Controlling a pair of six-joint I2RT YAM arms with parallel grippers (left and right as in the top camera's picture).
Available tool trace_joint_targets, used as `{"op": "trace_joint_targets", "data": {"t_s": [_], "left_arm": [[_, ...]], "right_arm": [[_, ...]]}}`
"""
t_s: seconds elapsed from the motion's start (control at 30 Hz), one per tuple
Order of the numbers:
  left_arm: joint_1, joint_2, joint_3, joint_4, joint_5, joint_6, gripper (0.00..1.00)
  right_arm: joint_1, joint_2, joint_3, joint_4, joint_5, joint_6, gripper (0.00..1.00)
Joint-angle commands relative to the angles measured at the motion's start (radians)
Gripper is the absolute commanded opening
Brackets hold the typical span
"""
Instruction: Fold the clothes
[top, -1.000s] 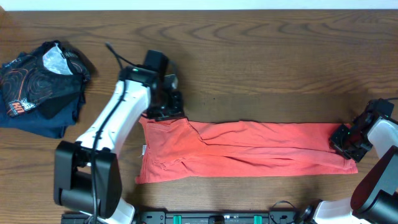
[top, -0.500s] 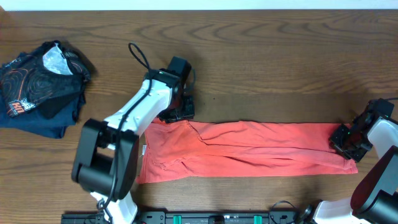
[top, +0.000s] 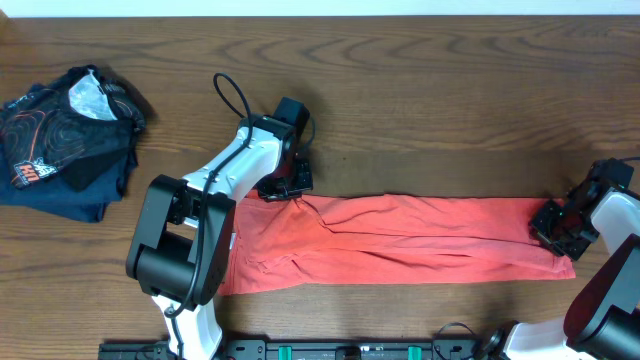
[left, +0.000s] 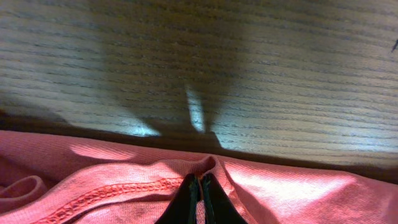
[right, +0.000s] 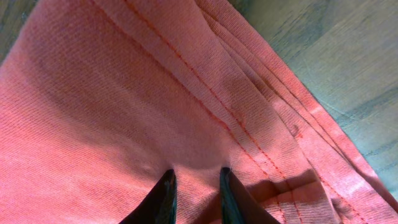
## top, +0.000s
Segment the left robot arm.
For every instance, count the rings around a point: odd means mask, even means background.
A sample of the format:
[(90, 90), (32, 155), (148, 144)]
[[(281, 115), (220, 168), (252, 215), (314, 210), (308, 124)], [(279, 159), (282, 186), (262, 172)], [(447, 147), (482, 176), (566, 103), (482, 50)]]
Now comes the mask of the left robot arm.
[(233, 141), (199, 170), (180, 179), (159, 175), (149, 185), (125, 268), (162, 311), (174, 358), (211, 359), (221, 344), (213, 298), (238, 204), (250, 191), (271, 202), (312, 189), (299, 149), (310, 118), (303, 103), (284, 97), (274, 114), (242, 118)]

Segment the red printed t-shirt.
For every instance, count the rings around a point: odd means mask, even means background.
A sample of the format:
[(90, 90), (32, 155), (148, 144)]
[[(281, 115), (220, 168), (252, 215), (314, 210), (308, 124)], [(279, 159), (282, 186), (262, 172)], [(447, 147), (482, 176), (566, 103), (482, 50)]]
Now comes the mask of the red printed t-shirt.
[(221, 295), (303, 284), (567, 280), (572, 261), (528, 233), (539, 198), (304, 195), (238, 206)]

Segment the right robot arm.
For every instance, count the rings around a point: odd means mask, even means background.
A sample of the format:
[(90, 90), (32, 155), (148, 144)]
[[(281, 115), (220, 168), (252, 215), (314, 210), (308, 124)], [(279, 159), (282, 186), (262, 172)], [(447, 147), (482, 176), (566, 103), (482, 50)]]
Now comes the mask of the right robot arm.
[(566, 314), (496, 330), (479, 359), (636, 359), (639, 356), (639, 196), (632, 158), (594, 162), (564, 204), (547, 201), (532, 235), (553, 254), (579, 259), (596, 240), (608, 260)]

